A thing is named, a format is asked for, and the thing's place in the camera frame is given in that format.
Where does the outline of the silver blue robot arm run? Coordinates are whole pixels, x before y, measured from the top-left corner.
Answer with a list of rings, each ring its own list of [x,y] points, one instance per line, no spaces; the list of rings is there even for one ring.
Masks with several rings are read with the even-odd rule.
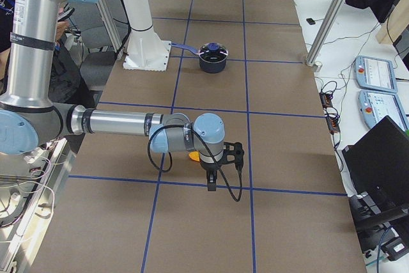
[[[50,101],[58,11],[67,1],[98,2],[15,0],[8,83],[1,95],[1,152],[19,155],[57,137],[83,133],[147,136],[149,152],[198,152],[207,187],[214,191],[227,154],[224,124],[216,114],[190,121],[183,114],[103,111]]]

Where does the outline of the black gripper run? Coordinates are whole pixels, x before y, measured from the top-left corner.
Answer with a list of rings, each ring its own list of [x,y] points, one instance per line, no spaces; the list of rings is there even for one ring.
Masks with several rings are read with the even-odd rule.
[[[214,162],[206,162],[200,159],[201,167],[206,171],[206,179],[207,179],[207,189],[208,191],[216,191],[217,190],[217,173],[219,170],[219,165]]]

